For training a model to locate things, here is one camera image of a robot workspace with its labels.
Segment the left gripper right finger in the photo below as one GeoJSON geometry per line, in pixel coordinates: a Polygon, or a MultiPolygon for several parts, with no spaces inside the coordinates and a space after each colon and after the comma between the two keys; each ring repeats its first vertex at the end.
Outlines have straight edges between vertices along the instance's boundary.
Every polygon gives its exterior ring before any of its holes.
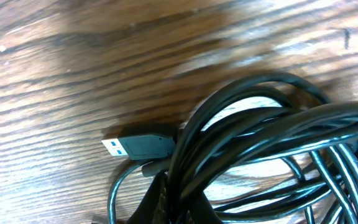
{"type": "Polygon", "coordinates": [[[223,224],[216,215],[207,197],[202,193],[186,213],[185,224],[223,224]]]}

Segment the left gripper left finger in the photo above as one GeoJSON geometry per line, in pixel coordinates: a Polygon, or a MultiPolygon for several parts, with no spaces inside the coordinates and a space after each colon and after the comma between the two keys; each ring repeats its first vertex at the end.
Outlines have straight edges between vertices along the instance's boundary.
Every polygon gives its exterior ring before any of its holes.
{"type": "Polygon", "coordinates": [[[164,172],[160,172],[154,177],[141,203],[128,221],[126,221],[126,224],[152,223],[154,211],[159,203],[160,194],[163,192],[166,180],[167,175],[164,172]]]}

